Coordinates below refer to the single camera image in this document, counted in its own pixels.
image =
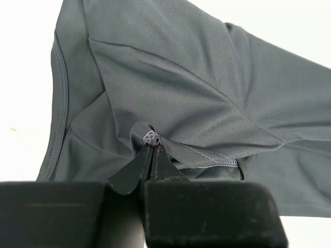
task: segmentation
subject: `gray fabric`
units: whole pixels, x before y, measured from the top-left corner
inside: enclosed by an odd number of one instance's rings
[[[186,0],[65,0],[55,34],[68,115],[38,180],[105,180],[153,130],[192,180],[258,181],[282,215],[331,216],[331,70]]]

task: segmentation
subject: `garment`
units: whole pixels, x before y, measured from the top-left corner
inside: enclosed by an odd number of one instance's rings
[[[64,0],[37,180],[105,180],[151,130],[191,180],[251,180],[331,216],[331,70],[186,0]]]

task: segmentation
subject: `smooth gray fabric panel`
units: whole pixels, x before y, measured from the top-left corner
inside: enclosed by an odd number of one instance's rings
[[[260,182],[282,215],[331,217],[331,70],[186,0],[65,0],[56,36],[68,92],[55,75],[39,179],[105,180],[154,130],[191,180]]]

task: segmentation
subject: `white background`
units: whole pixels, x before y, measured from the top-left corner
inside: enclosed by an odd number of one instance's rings
[[[191,2],[224,22],[331,68],[331,1]],[[61,4],[61,0],[1,2],[0,181],[35,180],[38,175],[49,138],[50,51]],[[331,219],[282,220],[290,248],[330,247]]]

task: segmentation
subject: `white surface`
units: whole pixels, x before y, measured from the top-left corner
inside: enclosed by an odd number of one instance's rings
[[[331,68],[331,1],[191,2],[222,21],[242,26],[268,42]],[[38,175],[49,138],[50,50],[61,4],[60,0],[2,3],[0,181],[34,180]],[[330,247],[331,219],[286,217],[282,220],[290,248]]]

